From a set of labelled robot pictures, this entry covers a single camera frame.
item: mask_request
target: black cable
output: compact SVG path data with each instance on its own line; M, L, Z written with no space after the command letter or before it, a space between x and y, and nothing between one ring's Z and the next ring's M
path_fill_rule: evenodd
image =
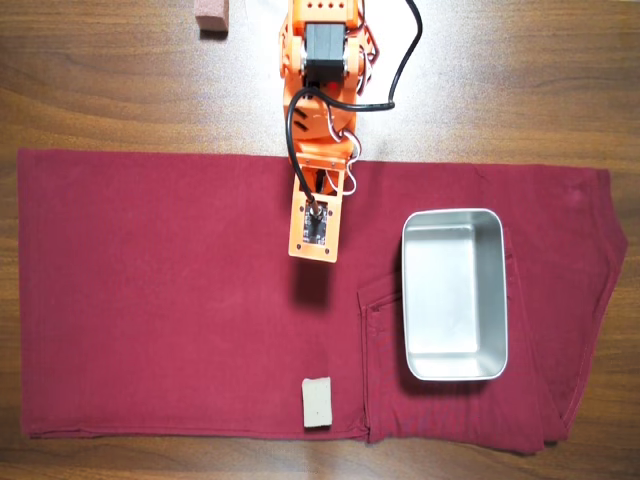
M300 163L298 162L298 156L296 154L295 147L293 145L293 113L295 111L296 105L298 101L305 95L309 95L310 97L317 97L321 99L326 104L335 107L340 110L345 110L347 112L382 112L385 110L391 110L396 106L393 102L393 96L396 92L396 87L398 86L398 81L400 81L400 76L402 75L402 71L404 70L405 65L409 61L411 54L416 49L418 42L420 41L420 37L422 37L422 18L420 17L420 12L418 11L418 7L413 0L406 0L411 13L413 13L414 18L416 19L416 26L418 27L418 31L416 36L414 37L411 45L407 49L407 52L402 57L402 61L398 66L398 70L396 70L396 74L393 77L393 82L391 82L391 88L389 89L389 99L387 103L369 103L369 104L350 104L343 103L331 98L326 93L323 93L320 89L316 87L304 87L296 92L296 94L291 98L291 102L289 102L289 111L287 112L287 121L285 125L285 135L287 138L287 150L289 152L289 158L291 159L291 165L293 167L294 172L298 176L300 180L300 186L304 191L304 194L307 197L307 200L312 204L315 204L315 197L307 184L307 181L304 178L304 174L302 173L302 169L300 168Z

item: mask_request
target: stainless steel container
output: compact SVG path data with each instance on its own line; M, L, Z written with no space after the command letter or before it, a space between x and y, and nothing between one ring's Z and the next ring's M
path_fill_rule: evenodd
M486 209L411 215L402 232L407 362L422 380L498 377L507 365L502 224Z

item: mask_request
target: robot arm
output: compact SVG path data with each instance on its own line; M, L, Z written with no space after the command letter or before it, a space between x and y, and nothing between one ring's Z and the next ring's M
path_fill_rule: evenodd
M364 0L289 0L280 30L280 75L285 80L287 150L296 173L289 254L335 262L345 175L360 154L356 113L390 110L393 92L422 34L418 33L396 73L389 101L358 105L379 49L364 15Z

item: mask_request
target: pink eraser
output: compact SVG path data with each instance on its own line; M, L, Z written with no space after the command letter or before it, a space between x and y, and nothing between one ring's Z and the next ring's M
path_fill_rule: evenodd
M229 0L196 0L194 11L200 30L229 31Z

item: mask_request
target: white wire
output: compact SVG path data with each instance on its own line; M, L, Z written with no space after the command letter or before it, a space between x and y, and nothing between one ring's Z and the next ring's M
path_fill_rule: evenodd
M342 141L342 134L335 131L333 128L333 118L331 117L331 106L327 104L327 124L329 126L329 133L333 137L336 143Z
M360 46L360 53L362 54L364 59L364 70L362 72L360 80L358 81L358 88L356 89L358 95L362 95L364 93L365 87L371 80L371 61L369 60L369 55L365 53L362 46Z
M347 137L351 141L351 143L353 143L353 147L354 147L354 153L351 155L351 158L347 162L347 168L346 168L347 175L349 175L349 178L353 182L353 188L348 192L344 192L344 191L342 192L343 196L348 197L349 195L353 195L354 193L356 193L356 189L358 188L358 182L356 182L356 177L353 175L353 173L351 173L351 168L353 168L353 164L355 164L360 158L360 153L362 153L362 145L360 144L360 140L358 140L358 137L356 137L355 134L350 130L347 130L345 128L340 133L343 136ZM331 180L331 176L329 175L329 173L327 173L326 179L329 180L331 187L337 192L338 187L336 187L333 184L333 181Z

